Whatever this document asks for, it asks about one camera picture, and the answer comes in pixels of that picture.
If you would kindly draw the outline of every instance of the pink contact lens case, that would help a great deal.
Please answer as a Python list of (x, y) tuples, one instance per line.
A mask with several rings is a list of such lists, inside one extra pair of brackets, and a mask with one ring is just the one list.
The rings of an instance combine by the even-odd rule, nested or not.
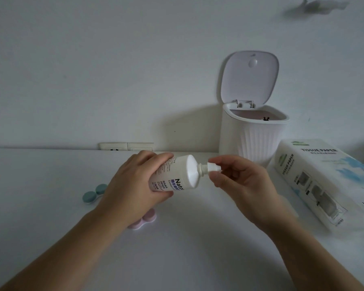
[(131, 230), (138, 230), (140, 229), (144, 224), (146, 223), (152, 223), (154, 220), (156, 220), (156, 213), (155, 209), (151, 208), (147, 213), (137, 222), (133, 223), (128, 227), (128, 229)]

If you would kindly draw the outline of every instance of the small desktop trash bin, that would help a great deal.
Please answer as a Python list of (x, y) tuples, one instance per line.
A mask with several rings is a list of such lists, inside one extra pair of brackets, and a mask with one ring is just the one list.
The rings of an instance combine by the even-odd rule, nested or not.
[(290, 118), (265, 105), (279, 72), (275, 55), (241, 51), (228, 59), (221, 82), (224, 103), (219, 154), (243, 156), (267, 166)]

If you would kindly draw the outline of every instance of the white plastic bottle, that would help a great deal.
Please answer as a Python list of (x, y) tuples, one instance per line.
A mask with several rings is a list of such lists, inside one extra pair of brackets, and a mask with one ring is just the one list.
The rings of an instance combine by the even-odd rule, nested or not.
[(201, 176), (210, 171), (221, 171), (214, 163), (197, 163), (193, 155), (174, 157), (162, 164), (150, 177), (152, 191), (179, 191), (193, 189), (198, 186)]

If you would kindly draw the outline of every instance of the electrical outlet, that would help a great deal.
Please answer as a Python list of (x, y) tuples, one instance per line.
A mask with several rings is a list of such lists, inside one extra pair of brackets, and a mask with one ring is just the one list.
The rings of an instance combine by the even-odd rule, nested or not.
[(127, 143), (129, 151), (149, 150), (153, 151), (154, 143)]
[(128, 151), (127, 143), (99, 143), (100, 150)]

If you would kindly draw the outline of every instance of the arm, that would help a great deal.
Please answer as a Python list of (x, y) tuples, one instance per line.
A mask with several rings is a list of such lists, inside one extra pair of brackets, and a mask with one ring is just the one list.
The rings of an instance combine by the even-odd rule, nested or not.
[(0, 291), (71, 291), (81, 288), (105, 249), (130, 224), (172, 192), (153, 192), (148, 180), (173, 154), (141, 151), (117, 171), (97, 207)]
[(214, 185), (272, 239), (299, 290), (364, 290), (287, 211), (263, 167), (239, 156), (218, 156), (209, 162), (223, 169), (209, 174)]

